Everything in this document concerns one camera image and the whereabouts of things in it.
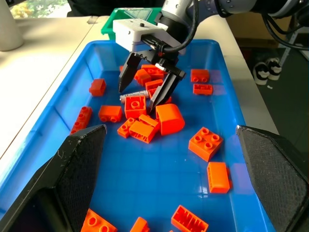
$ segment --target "black cable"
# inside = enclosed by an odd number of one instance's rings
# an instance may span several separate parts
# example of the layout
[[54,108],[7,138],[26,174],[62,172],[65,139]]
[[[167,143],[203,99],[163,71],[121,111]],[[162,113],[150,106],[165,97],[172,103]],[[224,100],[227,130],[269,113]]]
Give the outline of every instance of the black cable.
[[193,40],[193,37],[197,31],[198,26],[198,0],[193,0],[193,20],[192,20],[192,28],[188,37],[185,41],[176,47],[163,47],[162,51],[165,53],[178,52],[189,45],[189,43]]
[[295,31],[297,31],[298,29],[300,29],[300,28],[303,27],[302,25],[299,25],[299,26],[293,28],[292,30],[284,31],[284,30],[282,30],[282,29],[278,26],[278,24],[275,22],[275,20],[274,20],[271,16],[269,16],[269,15],[265,15],[265,16],[266,16],[268,22],[272,24],[272,26],[274,27],[274,29],[276,29],[276,31],[277,31],[278,33],[282,34],[282,35],[291,34],[291,33],[295,32]]
[[221,18],[227,18],[227,17],[229,17],[229,16],[232,15],[231,13],[224,12],[224,11],[221,9],[219,0],[214,0],[214,5],[216,6],[218,15],[219,15]]
[[293,48],[293,49],[297,49],[297,50],[304,50],[304,51],[309,51],[309,47],[302,47],[302,46],[297,46],[297,45],[293,45],[291,43],[288,43],[284,40],[282,40],[280,37],[278,37],[278,35],[276,35],[276,33],[272,30],[272,28],[270,27],[269,22],[267,21],[267,17],[262,14],[262,19],[264,21],[264,24],[266,26],[266,29],[268,30],[268,32],[270,33],[270,35],[279,43],[281,43],[282,45],[289,47],[289,48]]

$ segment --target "orange 2x2 brick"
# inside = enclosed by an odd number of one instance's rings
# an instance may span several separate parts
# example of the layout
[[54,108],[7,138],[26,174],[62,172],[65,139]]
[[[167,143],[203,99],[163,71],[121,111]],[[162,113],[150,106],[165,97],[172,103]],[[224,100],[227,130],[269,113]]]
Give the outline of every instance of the orange 2x2 brick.
[[209,162],[213,155],[219,150],[223,139],[203,127],[189,142],[189,150]]

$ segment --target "grid pattern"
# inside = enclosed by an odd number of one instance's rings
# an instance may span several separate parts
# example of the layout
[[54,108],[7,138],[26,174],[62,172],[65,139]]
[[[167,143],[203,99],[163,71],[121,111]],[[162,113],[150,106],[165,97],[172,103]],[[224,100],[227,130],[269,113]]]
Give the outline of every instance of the grid pattern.
[[[94,111],[91,125],[100,124],[97,114],[102,104],[120,104],[115,81],[118,75],[103,73],[107,87],[102,98],[90,101]],[[127,92],[139,90],[141,87],[132,83]],[[151,231],[162,232],[175,230],[170,221],[181,204],[210,225],[208,232],[234,232],[229,195],[209,194],[208,163],[188,150],[189,139],[201,127],[216,132],[216,123],[220,123],[214,118],[211,97],[194,95],[190,78],[185,78],[173,93],[172,103],[184,117],[184,129],[168,136],[158,133],[150,144],[117,134],[124,115],[121,123],[107,123],[90,208],[120,232],[130,231],[138,217],[148,221]],[[222,161],[221,150],[212,161]]]

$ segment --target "green container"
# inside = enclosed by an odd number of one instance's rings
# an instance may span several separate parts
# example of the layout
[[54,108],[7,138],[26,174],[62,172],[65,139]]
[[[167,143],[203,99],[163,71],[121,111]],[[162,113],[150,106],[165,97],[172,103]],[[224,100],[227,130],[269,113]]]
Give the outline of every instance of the green container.
[[141,18],[155,24],[155,17],[161,8],[116,8],[101,30],[103,35],[108,34],[110,40],[115,40],[115,33],[112,31],[112,22],[116,19]]

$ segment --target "window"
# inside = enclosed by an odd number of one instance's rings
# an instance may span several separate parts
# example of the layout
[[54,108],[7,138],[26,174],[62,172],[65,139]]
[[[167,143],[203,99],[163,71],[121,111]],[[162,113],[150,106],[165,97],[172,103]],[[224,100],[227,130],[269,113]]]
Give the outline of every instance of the window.
[[67,0],[27,0],[10,8],[14,18],[66,17]]

